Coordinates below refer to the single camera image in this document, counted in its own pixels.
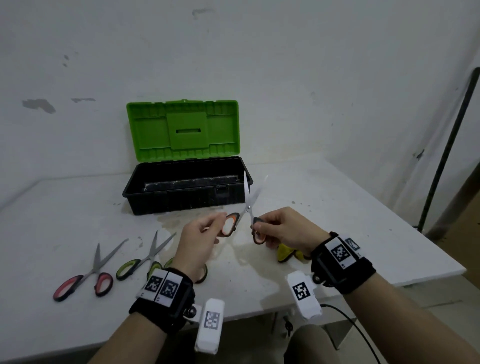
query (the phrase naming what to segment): black cable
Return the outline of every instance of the black cable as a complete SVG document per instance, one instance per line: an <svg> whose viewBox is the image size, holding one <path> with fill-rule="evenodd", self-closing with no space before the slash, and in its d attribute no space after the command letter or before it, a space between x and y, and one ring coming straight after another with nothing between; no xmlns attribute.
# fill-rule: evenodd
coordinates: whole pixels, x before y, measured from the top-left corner
<svg viewBox="0 0 480 364"><path fill-rule="evenodd" d="M342 310L340 310L339 308L336 308L335 306L331 306L329 304L326 304L326 303L322 303L320 305L320 307L330 307L330 308L333 308L334 310L338 311L339 313L341 313L343 316L345 316L345 318L350 321L350 323L358 330L358 332L360 333L360 335L363 337L363 339L365 340L365 342L367 343L368 347L370 348L370 350L372 351L372 354L374 355L375 359L377 360L377 363L380 364L380 359L378 359L378 356L377 354L375 353L375 350L373 350L373 347L371 346L370 342L368 341L368 339L365 337L365 335L363 334L363 332L359 329L359 327L355 324L355 322L347 316L347 314L345 314Z"/></svg>
<svg viewBox="0 0 480 364"><path fill-rule="evenodd" d="M440 181L440 177L442 176L442 173L444 171L445 164L447 163L448 156L450 155L450 151L452 150L453 143L455 141L456 135L458 134L458 130L460 130L460 126L462 125L463 118L465 116L465 113L467 112L467 108L470 103L470 100L472 99L473 91L475 91L475 86L477 85L479 76L480 76L480 67L477 67L472 72L472 77L470 78L470 83L468 84L467 92L465 93L462 106L460 107L455 123L453 124L453 128L450 133L450 136L448 137L448 142L445 146L444 153L442 154L442 158L440 159L437 172L435 173L435 176L432 181L432 185L428 192L427 200L425 201L425 206L423 207L423 211L420 217L420 222L417 227L417 230L419 232L423 231L423 226L425 225L425 220L427 219L428 211L430 210L433 196L435 195L435 191L437 190L438 182Z"/></svg>

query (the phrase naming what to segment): table surface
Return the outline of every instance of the table surface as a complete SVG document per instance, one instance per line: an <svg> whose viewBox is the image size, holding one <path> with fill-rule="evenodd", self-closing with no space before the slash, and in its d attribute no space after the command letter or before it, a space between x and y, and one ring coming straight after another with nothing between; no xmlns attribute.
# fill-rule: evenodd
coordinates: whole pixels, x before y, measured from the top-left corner
<svg viewBox="0 0 480 364"><path fill-rule="evenodd" d="M291 206L326 230L357 241L378 272L395 285L458 275L465 269L388 208L322 158L247 167L258 186L268 180L255 215ZM0 361L62 352L106 341L127 316L149 265L103 298L90 277L62 303L53 292L66 279L92 268L98 243L102 256L130 240L103 267L113 276L128 260L148 254L177 231L157 256L174 256L182 227L210 211L241 211L241 205L134 216L121 196L130 175L80 177L39 182L1 211ZM195 288L196 302L226 302L226 320L259 315L294 304L285 276L310 271L295 258L280 264L276 252L252 242L245 215L230 238L221 239L208 265L206 281ZM338 298L332 288L316 290L320 301Z"/></svg>

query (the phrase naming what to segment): black wrist strap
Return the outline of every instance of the black wrist strap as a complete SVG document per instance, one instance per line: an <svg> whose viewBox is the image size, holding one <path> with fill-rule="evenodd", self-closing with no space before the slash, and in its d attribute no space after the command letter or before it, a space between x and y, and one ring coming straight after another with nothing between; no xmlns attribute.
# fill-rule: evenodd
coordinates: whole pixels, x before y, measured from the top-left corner
<svg viewBox="0 0 480 364"><path fill-rule="evenodd" d="M360 247L352 239L345 242L336 232L331 232L330 236L312 252L313 279L327 287L335 287L341 294L352 293L376 270L367 258L361 256Z"/></svg>
<svg viewBox="0 0 480 364"><path fill-rule="evenodd" d="M128 313L138 312L165 333L174 334L180 331L187 322L183 318L183 313L195 302L195 291L193 290L193 282L187 275L174 268L165 270L183 278L171 306L166 307L153 301L138 298Z"/></svg>

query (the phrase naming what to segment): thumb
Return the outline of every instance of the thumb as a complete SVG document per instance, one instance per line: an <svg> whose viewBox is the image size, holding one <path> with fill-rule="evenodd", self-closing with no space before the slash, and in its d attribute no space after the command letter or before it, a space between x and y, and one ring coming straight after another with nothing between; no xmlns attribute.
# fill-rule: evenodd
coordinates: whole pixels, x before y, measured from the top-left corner
<svg viewBox="0 0 480 364"><path fill-rule="evenodd" d="M223 226L225 225L225 214L218 214L218 216L213 220L212 225L208 228L207 234L212 235L216 238L219 232L222 231Z"/></svg>
<svg viewBox="0 0 480 364"><path fill-rule="evenodd" d="M282 226L281 225L272 225L267 222L257 222L254 226L253 229L256 232L259 232L261 234L265 234L268 236L274 236L276 238L280 239L280 235L282 234Z"/></svg>

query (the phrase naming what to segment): green toolbox lid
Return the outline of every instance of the green toolbox lid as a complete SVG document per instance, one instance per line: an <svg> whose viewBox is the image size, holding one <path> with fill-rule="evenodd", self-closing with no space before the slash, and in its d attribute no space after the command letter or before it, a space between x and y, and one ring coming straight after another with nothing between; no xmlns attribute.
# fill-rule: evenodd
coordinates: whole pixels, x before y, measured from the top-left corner
<svg viewBox="0 0 480 364"><path fill-rule="evenodd" d="M237 101L131 102L127 113L139 162L240 153Z"/></svg>

